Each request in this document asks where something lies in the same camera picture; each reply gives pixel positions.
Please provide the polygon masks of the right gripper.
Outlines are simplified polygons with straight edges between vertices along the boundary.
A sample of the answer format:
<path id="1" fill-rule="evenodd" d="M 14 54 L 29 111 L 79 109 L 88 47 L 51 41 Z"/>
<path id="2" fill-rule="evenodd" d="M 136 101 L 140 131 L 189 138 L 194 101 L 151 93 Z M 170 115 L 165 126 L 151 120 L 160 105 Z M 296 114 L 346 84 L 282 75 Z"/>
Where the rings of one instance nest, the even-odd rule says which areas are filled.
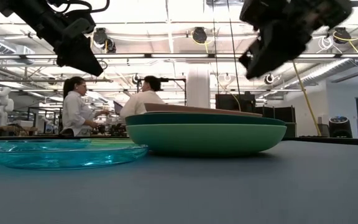
<path id="1" fill-rule="evenodd" d="M 243 3 L 240 20 L 257 31 L 258 37 L 239 57 L 245 66 L 246 78 L 259 78 L 272 72 L 305 51 L 305 42 L 296 37 L 279 38 L 278 33 L 268 30 L 274 22 L 284 22 L 290 27 L 307 31 L 316 30 L 310 13 L 313 4 L 307 0 L 246 0 Z"/>

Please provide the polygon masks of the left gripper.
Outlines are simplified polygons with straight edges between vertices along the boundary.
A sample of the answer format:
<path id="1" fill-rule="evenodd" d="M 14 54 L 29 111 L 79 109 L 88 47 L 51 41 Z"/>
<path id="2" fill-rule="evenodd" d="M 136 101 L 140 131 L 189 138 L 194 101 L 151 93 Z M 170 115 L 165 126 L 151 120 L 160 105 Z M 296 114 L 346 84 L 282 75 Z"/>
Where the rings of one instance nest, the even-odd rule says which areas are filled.
<path id="1" fill-rule="evenodd" d="M 57 32 L 54 52 L 59 67 L 73 67 L 96 77 L 103 69 L 90 48 L 90 39 L 81 32 Z"/>

